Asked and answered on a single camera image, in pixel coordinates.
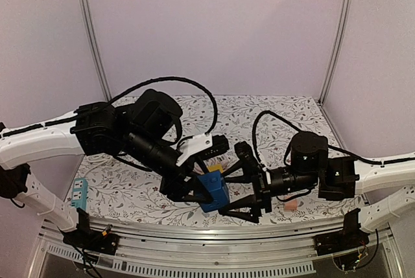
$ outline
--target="blue block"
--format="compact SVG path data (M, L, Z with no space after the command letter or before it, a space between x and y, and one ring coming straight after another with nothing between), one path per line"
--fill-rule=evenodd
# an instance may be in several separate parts
M203 212L215 211L229 204L228 186L226 186L225 180L220 175L219 170L198 176L198 179L213 197L211 203L200 204Z

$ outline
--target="white wall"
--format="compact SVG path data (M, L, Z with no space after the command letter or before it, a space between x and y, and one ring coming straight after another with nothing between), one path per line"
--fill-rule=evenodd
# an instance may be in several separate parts
M352 1L326 103L349 149L379 157L415 151L414 47L415 0ZM409 277L414 225L413 213L391 224Z
M216 94L317 97L342 0L89 0L112 92L166 75ZM196 90L169 84L166 91Z
M78 0L0 0L0 9L0 121L17 127L103 99ZM59 157L32 170L62 198L78 161ZM0 202L0 277L20 278L42 221Z

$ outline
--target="cable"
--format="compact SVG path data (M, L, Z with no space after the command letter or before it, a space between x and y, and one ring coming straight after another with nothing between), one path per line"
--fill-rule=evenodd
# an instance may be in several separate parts
M254 153L256 158L258 159L258 161L261 161L261 159L259 158L259 152L258 152L258 147L257 147L257 138L256 138L256 133L257 133L257 125L259 120L261 119L262 116L264 115L271 115L275 118L277 118L279 121L284 122L285 124L287 124L288 126L290 126L292 129L296 130L297 132L302 132L303 130L301 130L299 127L297 127L296 125L294 125L292 122L288 121L287 119L285 119L284 117L278 115L277 113L274 113L273 111L262 111L261 113L259 113L259 115L255 118L254 124L252 125L252 146L254 148ZM330 149L335 150L337 152L349 155L357 160L362 161L363 163L368 163L369 165L391 165L393 163L404 163L406 161L412 161L415 160L415 157L405 157L405 158L397 158L397 159L390 159L390 160L385 160L385 161L375 161L375 160L370 160L370 159L366 159L363 158L353 152L350 152L348 150L345 150L343 148L340 147L336 147L333 145L329 145L328 146Z
M145 171L145 172L152 172L152 170L151 170L151 169L149 169L149 168L146 168L146 167L143 167L143 166L137 165L136 163L133 163L133 162L128 161L128 160L125 160L125 159L120 158L120 157L118 157L118 156L115 156L115 157L114 157L114 159L115 159L115 160L118 160L120 163L124 163L125 165L128 165L128 166L130 166L130 167L136 168L136 169L138 169L138 170Z
M19 208L19 209L23 209L25 206L26 206L26 204L25 203L23 203L23 204L18 204L17 202L15 202L14 201L14 199L10 199L11 200L11 202L17 207L17 208Z
M89 270L85 270L85 272L91 276L92 278L103 278L102 275L98 272L98 270L95 268L95 266L92 264L92 262L89 260L88 258L88 254L85 252L85 249L82 249L82 251L80 251L71 241L71 239L69 239L69 237L67 237L65 235L65 233L63 231L61 231L59 229L59 231L61 232L61 234L66 238L66 240L69 242L69 244L72 246L72 248L74 248L81 256L82 256L82 262L84 263L84 267L86 267L86 263L89 264L89 266L91 267L90 269L92 269L97 276L92 275L91 273L89 273Z
M374 253L373 253L373 255L372 255L372 257L370 258L370 260L368 260L368 262L367 263L365 263L365 264L363 264L362 266L359 266L359 267L356 267L356 269L357 270L360 270L361 268L365 268L367 265L369 265L374 259L375 259L375 257L376 257L376 253L377 253L377 250L379 249L379 232L377 231L377 229L375 229L375 232L376 232L376 248L375 248L375 251L374 251Z
M188 78L185 78L185 77L166 76L166 77L158 77L158 78L149 79L149 80L141 82L141 83L139 83L135 86L132 86L132 87L128 88L127 90L125 90L124 92L120 93L119 95L115 96L114 98L112 98L111 100L109 100L108 102L103 104L102 106L97 106L96 108L93 108L92 110L90 110L86 113L74 115L72 117L68 117L68 118L64 118L64 119L57 119L55 121L47 121L47 122L45 122L44 125L42 125L42 124L33 124L33 125L30 125L30 126L26 126L24 128L15 129L15 130L12 130L11 132L5 132L3 135L0 135L0 137L8 137L10 135L24 133L24 132L27 132L27 131L30 131L30 130L35 130L35 129L39 129L39 128L43 128L43 127L55 126L57 124L65 124L65 123L68 123L68 122L72 122L72 121L76 121L78 119L88 117L88 116L90 116L94 113L105 110L108 106L112 105L114 102L118 101L120 98L125 97L126 95L130 94L131 92L133 92L133 91L135 91L135 90L137 90L141 87L148 86L150 84L154 84L156 82L185 82L187 84L191 84L191 85L197 87L198 89L202 90L209 97L209 99L210 99L210 101L212 102L212 105L213 105L213 120L212 120L211 126L207 130L207 133L210 133L215 128L217 120L218 120L218 107L217 107L215 97L212 95L212 93L206 87L202 86L198 82L195 82L194 80L191 80L191 79L188 79Z
M180 151L180 147L183 145L183 143L186 140L191 139L192 137L193 137L192 135L189 135L188 137L183 137L180 141L178 141L176 150L179 152Z
M310 193L311 193L311 191L312 191L313 189L309 189L307 192L302 192L302 193L299 193L299 194L297 194L297 195L294 195L294 196L291 196L290 198L287 198L287 199L279 199L278 198L278 196L277 196L277 199L280 201L280 202L290 202L291 200L294 200L294 199L296 199L296 198L299 198L299 197L302 197L302 196L307 196L307 195L309 195Z

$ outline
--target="patterned table surface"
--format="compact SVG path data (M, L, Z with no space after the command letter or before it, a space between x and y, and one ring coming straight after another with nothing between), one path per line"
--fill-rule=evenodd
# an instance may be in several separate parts
M175 97L183 109L184 135L202 133L210 126L212 105L207 97ZM135 100L126 97L116 105ZM330 144L337 145L326 120L311 97L216 96L219 120L214 134L224 134L231 150L209 160L208 165L222 164L226 169L236 162L233 146L238 141L251 141L252 123L259 112L272 110L294 122L303 130L325 135ZM258 124L258 147L271 167L282 166L285 149L295 131L271 116L264 116ZM109 156L84 158L77 177L88 180L88 207L92 216L113 218L126 222L213 227L254 225L250 222L221 216L216 211L204 213L195 203L173 203L158 192L160 177L153 172L142 172ZM252 193L250 185L229 184L231 201ZM315 189L298 199L296 211L284 211L284 205L273 199L273 211L264 214L260 224L303 222L342 216L362 202L360 197L341 202L327 202L317 198Z

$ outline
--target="pink object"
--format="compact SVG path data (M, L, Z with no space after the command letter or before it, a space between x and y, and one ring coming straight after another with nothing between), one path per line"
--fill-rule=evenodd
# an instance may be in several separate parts
M297 210L298 202L297 199L293 199L290 202L284 203L284 211L295 211Z

